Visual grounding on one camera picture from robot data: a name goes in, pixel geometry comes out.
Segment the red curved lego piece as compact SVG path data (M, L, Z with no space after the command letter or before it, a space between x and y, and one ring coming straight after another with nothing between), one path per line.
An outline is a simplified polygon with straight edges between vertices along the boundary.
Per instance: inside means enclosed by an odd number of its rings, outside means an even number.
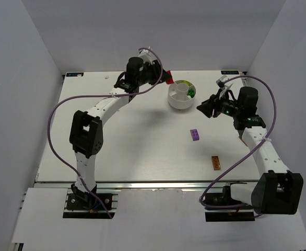
M174 83L171 71L166 71L168 78L166 79L166 84L170 85Z

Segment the small green lego brick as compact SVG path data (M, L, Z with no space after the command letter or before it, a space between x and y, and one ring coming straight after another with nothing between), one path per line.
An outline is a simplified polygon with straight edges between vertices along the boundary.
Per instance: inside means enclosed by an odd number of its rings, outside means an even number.
M188 96L189 99L194 98L194 96L195 96L195 90L190 89L190 90L188 91L188 93L187 93L187 96Z

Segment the purple curved lego brick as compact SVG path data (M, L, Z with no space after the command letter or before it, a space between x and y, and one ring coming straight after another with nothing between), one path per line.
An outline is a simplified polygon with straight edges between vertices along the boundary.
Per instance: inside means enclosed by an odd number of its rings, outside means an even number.
M199 132L197 129L191 129L190 134L193 141L199 141Z

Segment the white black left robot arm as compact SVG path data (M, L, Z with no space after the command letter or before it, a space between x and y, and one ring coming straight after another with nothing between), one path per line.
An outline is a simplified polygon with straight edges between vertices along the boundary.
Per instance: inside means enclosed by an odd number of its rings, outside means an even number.
M76 157L76 168L80 173L71 185L76 198L87 209L93 208L97 199L90 193L96 193L95 161L103 145L103 126L123 106L127 105L139 93L139 87L145 84L171 82L169 71L163 70L157 60L145 62L139 57L128 60L126 71L121 73L110 97L102 99L87 111L76 111L73 116L69 142Z

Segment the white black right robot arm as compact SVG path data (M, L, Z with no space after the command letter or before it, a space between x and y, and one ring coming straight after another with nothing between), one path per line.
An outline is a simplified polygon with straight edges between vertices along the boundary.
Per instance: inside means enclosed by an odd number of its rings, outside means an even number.
M197 106L208 118L224 114L233 118L233 126L249 148L260 178L254 185L231 183L223 188L223 196L210 204L204 192L199 202L206 209L234 209L250 205L256 214L285 214L297 212L303 178L293 173L278 156L269 139L263 119L257 115L258 91L253 87L240 88L237 99L230 90L219 90Z

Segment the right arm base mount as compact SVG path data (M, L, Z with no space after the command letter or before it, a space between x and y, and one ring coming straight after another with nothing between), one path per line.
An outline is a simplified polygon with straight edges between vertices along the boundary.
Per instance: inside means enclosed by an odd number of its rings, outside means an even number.
M224 185L220 192L209 191L204 195L206 222L253 222L255 215L250 205L231 197L231 186Z

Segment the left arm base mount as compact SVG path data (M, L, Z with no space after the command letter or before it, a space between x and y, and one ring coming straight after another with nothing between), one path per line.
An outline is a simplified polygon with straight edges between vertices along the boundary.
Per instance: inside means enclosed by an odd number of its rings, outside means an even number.
M102 192L97 193L97 188L92 192L100 200L87 191L81 191L72 184L67 193L63 218L64 219L112 219L117 208L117 194Z

